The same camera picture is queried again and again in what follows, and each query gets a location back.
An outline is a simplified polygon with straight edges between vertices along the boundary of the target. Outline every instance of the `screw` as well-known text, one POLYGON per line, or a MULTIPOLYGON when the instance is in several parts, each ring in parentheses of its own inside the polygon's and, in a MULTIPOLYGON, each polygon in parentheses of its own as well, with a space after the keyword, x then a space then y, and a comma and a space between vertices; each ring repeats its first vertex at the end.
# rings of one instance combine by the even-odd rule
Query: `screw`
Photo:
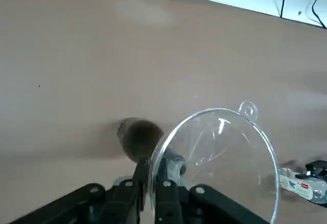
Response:
POLYGON ((163 186, 164 187, 170 187, 172 184, 169 181, 164 181, 163 186))
POLYGON ((98 192, 98 188, 97 187, 93 187, 93 188, 91 188, 91 190, 90 190, 90 192, 91 193, 95 193, 95 192, 98 192))
POLYGON ((125 183, 125 186, 126 186, 126 187, 131 187, 131 186, 133 186, 133 182, 126 182, 126 183, 125 183))
POLYGON ((195 189, 195 191, 196 191, 196 193, 199 193, 199 194, 203 194, 203 193, 205 193, 205 190, 204 190, 202 187, 197 187, 197 188, 195 189))

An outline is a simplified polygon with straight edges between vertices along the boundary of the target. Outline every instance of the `beige tabletop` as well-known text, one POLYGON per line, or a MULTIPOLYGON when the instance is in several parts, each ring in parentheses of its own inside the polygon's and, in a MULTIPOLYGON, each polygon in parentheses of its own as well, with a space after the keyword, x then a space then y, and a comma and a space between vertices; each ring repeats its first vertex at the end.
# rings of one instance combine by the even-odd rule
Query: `beige tabletop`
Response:
MULTIPOLYGON (((168 129, 251 100, 281 163, 327 159, 322 29, 201 0, 0 0, 0 12, 1 223, 131 174, 114 129, 125 117, 168 129)), ((278 223, 326 218, 282 196, 278 223)))

